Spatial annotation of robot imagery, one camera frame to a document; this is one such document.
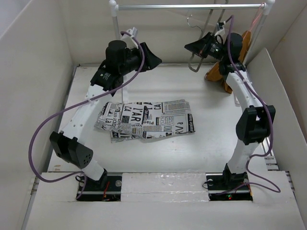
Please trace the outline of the newspaper print trousers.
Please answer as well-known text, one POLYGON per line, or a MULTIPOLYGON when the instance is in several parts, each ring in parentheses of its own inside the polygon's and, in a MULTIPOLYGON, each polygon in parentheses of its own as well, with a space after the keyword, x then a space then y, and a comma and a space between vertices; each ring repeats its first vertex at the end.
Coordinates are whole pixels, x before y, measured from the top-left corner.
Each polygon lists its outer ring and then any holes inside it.
POLYGON ((112 142, 165 138, 195 132, 189 102, 108 102, 100 111, 96 128, 108 131, 112 142))

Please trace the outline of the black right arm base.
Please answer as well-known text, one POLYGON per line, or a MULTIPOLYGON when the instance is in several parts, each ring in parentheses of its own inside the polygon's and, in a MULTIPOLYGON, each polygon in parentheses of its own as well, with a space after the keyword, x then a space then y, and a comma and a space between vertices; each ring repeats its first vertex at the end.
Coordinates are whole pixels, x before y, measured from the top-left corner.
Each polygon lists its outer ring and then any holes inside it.
POLYGON ((253 201, 247 172, 231 173, 226 164, 221 173, 206 173, 202 184, 209 192, 209 201, 253 201))

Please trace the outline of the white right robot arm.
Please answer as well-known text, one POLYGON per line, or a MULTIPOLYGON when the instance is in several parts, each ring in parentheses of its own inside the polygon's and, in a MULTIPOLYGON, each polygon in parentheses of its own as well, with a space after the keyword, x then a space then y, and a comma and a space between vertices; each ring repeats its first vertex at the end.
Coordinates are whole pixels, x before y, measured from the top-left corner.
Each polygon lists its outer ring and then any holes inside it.
POLYGON ((222 176, 223 186, 228 189, 238 185, 239 176, 247 171, 247 161, 258 145, 271 134, 276 113, 274 106, 266 105, 259 98, 248 80, 247 70, 240 61, 243 41, 241 35, 231 33, 225 41, 219 42, 218 36, 208 32, 200 40, 184 46, 201 58, 211 56, 219 61, 219 74, 235 93, 241 106, 242 115, 236 125, 237 144, 222 176))

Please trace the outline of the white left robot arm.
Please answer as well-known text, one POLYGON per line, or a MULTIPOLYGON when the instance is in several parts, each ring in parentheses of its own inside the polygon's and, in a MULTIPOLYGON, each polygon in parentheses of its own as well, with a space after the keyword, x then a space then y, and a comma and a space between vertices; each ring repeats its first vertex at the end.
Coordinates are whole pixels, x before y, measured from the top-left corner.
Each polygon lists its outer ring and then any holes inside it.
POLYGON ((107 172, 85 146, 88 135, 94 130, 98 114, 123 84, 123 77, 132 71, 145 72, 161 64, 145 42, 128 48, 126 42, 114 40, 106 48, 106 59, 90 81, 85 104, 78 107, 74 116, 60 132, 52 132, 49 140, 56 155, 82 170, 96 190, 107 184, 107 172))

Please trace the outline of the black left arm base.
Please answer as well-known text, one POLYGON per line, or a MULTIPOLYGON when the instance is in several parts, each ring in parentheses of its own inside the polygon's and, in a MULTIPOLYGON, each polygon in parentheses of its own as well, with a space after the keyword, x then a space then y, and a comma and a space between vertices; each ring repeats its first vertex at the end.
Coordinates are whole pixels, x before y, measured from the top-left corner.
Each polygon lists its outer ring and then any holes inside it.
POLYGON ((78 184, 76 194, 77 201, 83 202, 118 202, 121 200, 122 174, 108 174, 105 185, 101 188, 90 178, 87 178, 84 186, 84 176, 75 177, 78 184))

